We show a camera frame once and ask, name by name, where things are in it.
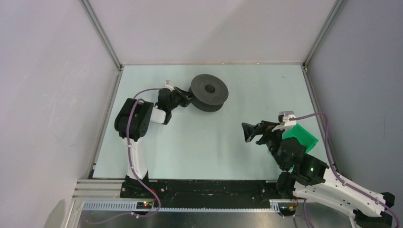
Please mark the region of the dark grey cable spool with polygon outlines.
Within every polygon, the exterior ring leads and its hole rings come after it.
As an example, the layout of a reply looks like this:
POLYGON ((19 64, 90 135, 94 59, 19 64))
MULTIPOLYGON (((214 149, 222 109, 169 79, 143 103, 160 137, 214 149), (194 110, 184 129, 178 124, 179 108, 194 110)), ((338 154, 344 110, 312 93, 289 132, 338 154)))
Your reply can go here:
POLYGON ((194 95, 191 104, 197 109, 209 113, 220 110, 229 96, 226 84, 210 74, 194 77, 188 91, 194 95))

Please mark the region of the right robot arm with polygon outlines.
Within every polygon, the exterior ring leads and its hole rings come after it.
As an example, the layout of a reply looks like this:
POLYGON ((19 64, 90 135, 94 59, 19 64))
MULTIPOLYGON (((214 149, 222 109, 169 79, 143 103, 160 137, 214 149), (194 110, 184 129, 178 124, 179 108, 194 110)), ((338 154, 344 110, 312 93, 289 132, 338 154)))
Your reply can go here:
POLYGON ((394 205, 394 195, 366 189, 308 154, 311 144, 304 140, 314 137, 295 121, 290 124, 261 121, 241 126, 245 142, 260 135, 256 144, 267 146, 282 170, 276 184, 281 198, 304 198, 338 210, 350 218, 354 228, 392 227, 390 207, 394 205))

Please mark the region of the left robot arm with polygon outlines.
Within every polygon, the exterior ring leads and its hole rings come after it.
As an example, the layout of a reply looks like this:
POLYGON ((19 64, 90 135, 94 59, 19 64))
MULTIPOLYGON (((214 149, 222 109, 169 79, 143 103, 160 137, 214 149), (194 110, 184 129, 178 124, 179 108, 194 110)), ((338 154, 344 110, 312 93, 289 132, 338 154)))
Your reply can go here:
POLYGON ((150 123, 167 125, 172 111, 177 107, 187 107, 196 96, 192 92, 178 87, 149 88, 138 92, 134 98, 128 98, 119 111, 114 128, 124 140, 128 156, 128 170, 125 177, 127 188, 139 198, 148 196, 150 184, 147 178, 148 169, 141 151, 140 142, 146 135, 150 123), (157 103, 139 98, 144 92, 157 91, 157 103))

